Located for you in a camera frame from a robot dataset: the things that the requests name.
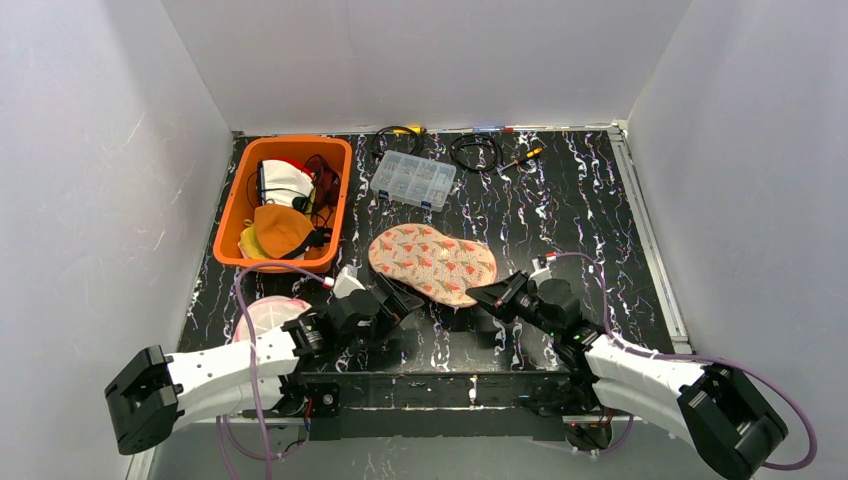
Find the floral pink fabric pouch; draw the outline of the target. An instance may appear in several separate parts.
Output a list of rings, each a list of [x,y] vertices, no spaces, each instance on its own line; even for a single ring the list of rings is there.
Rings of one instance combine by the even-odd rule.
[[[454,308],[475,305],[466,291],[493,283],[498,273],[488,246],[424,224],[401,224],[383,231],[371,242],[367,256],[375,272]]]

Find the white mesh laundry bag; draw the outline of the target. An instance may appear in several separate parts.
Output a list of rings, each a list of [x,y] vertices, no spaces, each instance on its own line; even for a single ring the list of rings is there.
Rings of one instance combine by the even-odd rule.
[[[274,295],[254,301],[247,311],[252,319],[255,334],[259,337],[268,330],[296,319],[311,307],[310,303],[300,299]]]

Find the orange bra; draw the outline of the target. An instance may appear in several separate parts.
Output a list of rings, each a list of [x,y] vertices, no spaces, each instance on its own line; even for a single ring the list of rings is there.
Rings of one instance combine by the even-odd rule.
[[[323,248],[332,230],[316,227],[312,220],[292,207],[267,204],[258,207],[254,223],[258,241],[271,259],[300,260]]]

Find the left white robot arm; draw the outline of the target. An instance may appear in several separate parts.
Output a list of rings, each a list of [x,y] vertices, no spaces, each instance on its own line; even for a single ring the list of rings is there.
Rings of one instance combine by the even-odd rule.
[[[382,343],[424,301],[385,275],[373,289],[344,272],[327,303],[286,314],[279,325],[211,349],[166,354],[140,350],[106,386],[104,397],[122,455],[164,442],[191,423],[243,410],[306,417],[326,387],[310,386],[310,361]]]

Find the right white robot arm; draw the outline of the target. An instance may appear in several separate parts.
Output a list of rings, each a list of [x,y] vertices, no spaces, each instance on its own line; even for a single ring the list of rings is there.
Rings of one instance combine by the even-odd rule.
[[[582,312],[561,279],[518,272],[467,295],[499,320],[520,319],[549,334],[570,375],[568,411],[624,411],[692,446],[725,479],[748,479],[785,440],[788,428],[748,377],[707,361],[641,357],[618,346]]]

